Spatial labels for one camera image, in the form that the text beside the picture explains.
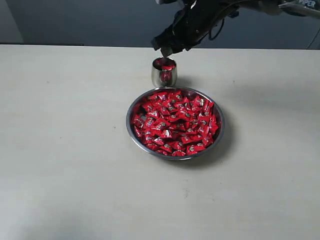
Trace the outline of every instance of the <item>table surface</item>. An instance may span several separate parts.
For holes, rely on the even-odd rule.
[[[0,46],[0,239],[320,239],[320,51],[193,49],[178,85],[226,119],[172,162],[129,138],[151,48]]]

